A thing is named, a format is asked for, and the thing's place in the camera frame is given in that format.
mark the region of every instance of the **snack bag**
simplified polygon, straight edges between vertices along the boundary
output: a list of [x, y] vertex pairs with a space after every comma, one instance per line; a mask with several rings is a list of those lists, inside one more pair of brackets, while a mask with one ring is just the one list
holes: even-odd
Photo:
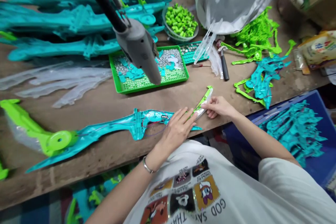
[[336, 31], [322, 31], [301, 45], [299, 51], [309, 68], [318, 69], [336, 63]]

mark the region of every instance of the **silver bracelet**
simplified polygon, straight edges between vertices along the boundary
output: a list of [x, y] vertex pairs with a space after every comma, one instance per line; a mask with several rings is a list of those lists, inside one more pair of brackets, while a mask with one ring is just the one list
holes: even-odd
[[146, 156], [143, 157], [142, 159], [143, 166], [150, 174], [152, 174], [154, 171], [148, 168], [148, 166], [146, 165], [145, 159], [146, 159]]

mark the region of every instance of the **white t-shirt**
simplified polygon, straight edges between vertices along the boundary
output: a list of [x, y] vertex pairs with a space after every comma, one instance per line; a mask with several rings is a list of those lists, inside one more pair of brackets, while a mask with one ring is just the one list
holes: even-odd
[[286, 160], [263, 159], [258, 182], [190, 140], [163, 164], [124, 223], [327, 224], [336, 223], [336, 204]]

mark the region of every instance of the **clear plastic bowl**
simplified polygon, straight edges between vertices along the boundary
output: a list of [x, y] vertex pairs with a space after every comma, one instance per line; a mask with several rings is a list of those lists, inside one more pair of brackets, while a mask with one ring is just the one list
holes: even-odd
[[175, 42], [176, 44], [182, 44], [182, 43], [187, 43], [190, 40], [192, 40], [193, 38], [196, 37], [196, 35], [198, 34], [198, 24], [197, 27], [194, 31], [194, 35], [192, 37], [182, 37], [180, 35], [178, 35], [177, 33], [175, 33], [167, 24], [166, 22], [166, 12], [167, 12], [168, 6], [166, 6], [163, 11], [162, 11], [162, 20], [164, 23], [164, 30], [167, 33], [167, 35], [169, 36], [169, 40]]

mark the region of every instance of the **graphic print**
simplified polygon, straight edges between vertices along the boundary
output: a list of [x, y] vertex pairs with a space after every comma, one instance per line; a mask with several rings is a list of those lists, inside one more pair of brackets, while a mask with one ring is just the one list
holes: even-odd
[[154, 188], [154, 190], [151, 192], [150, 196], [153, 196], [155, 193], [162, 191], [164, 189], [170, 189], [172, 187], [173, 184], [173, 179], [169, 179], [166, 181], [163, 181], [162, 183], [160, 183], [157, 187]]
[[190, 169], [174, 177], [174, 187], [187, 184], [191, 180]]
[[203, 172], [209, 170], [208, 161], [207, 161], [206, 159], [204, 159], [204, 160], [202, 161], [202, 163], [200, 163], [200, 164], [194, 166], [194, 167], [192, 168], [192, 170], [193, 170], [193, 171], [192, 171], [192, 176], [193, 176], [193, 177], [197, 177], [197, 176], [200, 175], [201, 173], [203, 173]]
[[204, 210], [219, 197], [213, 176], [209, 176], [194, 187], [198, 210]]
[[189, 189], [181, 194], [172, 194], [169, 203], [170, 215], [173, 215], [178, 209], [184, 209], [188, 212], [195, 211], [193, 190]]
[[158, 199], [145, 207], [140, 224], [163, 224], [168, 220], [168, 196]]

